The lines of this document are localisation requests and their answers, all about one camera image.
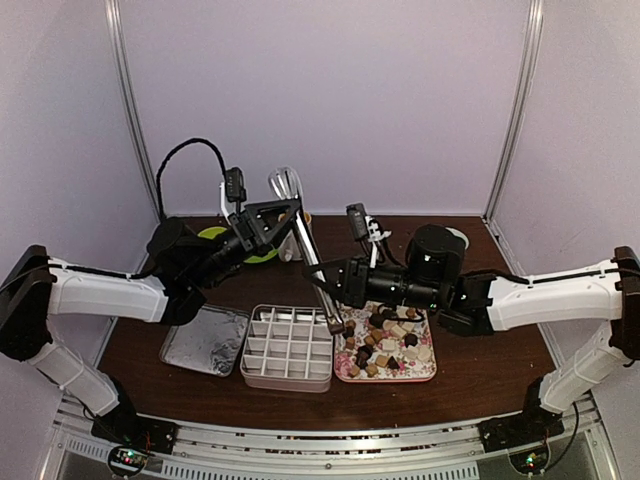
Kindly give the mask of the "metal tongs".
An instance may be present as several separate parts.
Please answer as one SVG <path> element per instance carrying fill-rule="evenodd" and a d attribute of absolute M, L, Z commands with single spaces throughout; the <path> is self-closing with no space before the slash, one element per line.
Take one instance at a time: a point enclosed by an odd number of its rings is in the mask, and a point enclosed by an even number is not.
<path fill-rule="evenodd" d="M 272 192 L 279 199 L 297 199 L 303 202 L 302 182 L 298 173 L 292 167 L 276 168 L 269 174 L 268 183 Z M 295 215 L 293 235 L 305 264 L 303 274 L 313 285 L 320 306 L 323 309 L 328 330 L 332 335 L 341 334 L 345 330 L 345 324 L 336 302 L 321 289 L 321 286 L 325 283 L 325 277 L 321 271 L 315 269 L 320 263 L 320 257 L 315 240 L 305 219 L 303 205 L 300 206 Z"/>

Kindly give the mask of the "pink tin box with dividers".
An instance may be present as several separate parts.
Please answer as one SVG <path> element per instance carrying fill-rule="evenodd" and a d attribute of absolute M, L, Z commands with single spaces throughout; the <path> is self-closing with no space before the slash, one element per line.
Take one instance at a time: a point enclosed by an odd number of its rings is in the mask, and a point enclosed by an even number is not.
<path fill-rule="evenodd" d="M 333 353 L 321 309 L 261 304 L 249 320 L 240 371 L 252 388 L 324 393 L 333 375 Z"/>

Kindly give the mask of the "pink bunny tin lid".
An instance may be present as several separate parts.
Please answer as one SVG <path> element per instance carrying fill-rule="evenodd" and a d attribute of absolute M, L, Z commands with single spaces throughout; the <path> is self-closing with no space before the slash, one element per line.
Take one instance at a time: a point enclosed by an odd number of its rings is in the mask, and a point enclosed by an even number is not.
<path fill-rule="evenodd" d="M 171 366 L 228 377 L 246 337 L 250 314 L 205 305 L 186 325 L 171 327 L 159 353 Z"/>

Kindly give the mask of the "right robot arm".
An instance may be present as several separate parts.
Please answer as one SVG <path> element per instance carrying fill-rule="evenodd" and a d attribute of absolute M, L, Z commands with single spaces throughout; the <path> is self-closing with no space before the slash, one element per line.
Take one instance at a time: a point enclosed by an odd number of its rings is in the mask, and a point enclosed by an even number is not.
<path fill-rule="evenodd" d="M 594 336 L 530 388 L 532 404 L 513 419 L 519 440 L 535 440 L 583 393 L 639 358 L 639 260 L 618 247 L 610 260 L 581 269 L 519 277 L 462 273 L 467 243 L 434 224 L 418 228 L 402 266 L 362 257 L 313 265 L 305 276 L 345 306 L 368 302 L 425 309 L 454 335 L 491 335 L 530 324 L 599 320 Z"/>

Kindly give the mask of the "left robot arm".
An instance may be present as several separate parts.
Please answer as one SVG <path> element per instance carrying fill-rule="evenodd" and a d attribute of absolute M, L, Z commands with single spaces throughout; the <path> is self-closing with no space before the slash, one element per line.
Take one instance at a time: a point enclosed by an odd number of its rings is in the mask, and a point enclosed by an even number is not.
<path fill-rule="evenodd" d="M 231 214 L 229 229 L 213 239 L 169 217 L 147 246 L 152 267 L 138 274 L 74 265 L 32 245 L 1 285 L 1 352 L 32 365 L 90 412 L 105 417 L 106 429 L 121 443 L 133 444 L 143 436 L 142 419 L 123 406 L 125 396 L 113 380 L 54 337 L 47 326 L 49 316 L 186 325 L 204 306 L 205 290 L 223 282 L 246 259 L 278 246 L 300 210 L 297 199 L 248 204 Z"/>

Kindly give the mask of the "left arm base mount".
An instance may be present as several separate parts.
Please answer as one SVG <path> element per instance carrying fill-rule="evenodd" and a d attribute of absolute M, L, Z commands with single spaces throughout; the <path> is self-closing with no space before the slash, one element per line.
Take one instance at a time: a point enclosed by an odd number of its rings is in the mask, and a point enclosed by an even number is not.
<path fill-rule="evenodd" d="M 173 452 L 177 424 L 140 416 L 129 396 L 117 384 L 118 404 L 100 416 L 84 407 L 83 414 L 92 420 L 91 434 L 114 443 L 106 464 L 117 479 L 140 474 L 156 454 Z"/>

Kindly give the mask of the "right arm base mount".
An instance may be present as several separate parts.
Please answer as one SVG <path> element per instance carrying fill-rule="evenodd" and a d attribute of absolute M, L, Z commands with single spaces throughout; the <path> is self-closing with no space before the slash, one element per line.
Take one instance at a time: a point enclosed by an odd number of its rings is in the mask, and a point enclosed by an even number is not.
<path fill-rule="evenodd" d="M 520 413 L 494 417 L 478 424 L 486 453 L 509 450 L 509 461 L 517 473 L 542 474 L 550 464 L 548 441 L 564 432 L 562 415 L 544 410 L 539 399 L 542 378 L 527 388 Z"/>

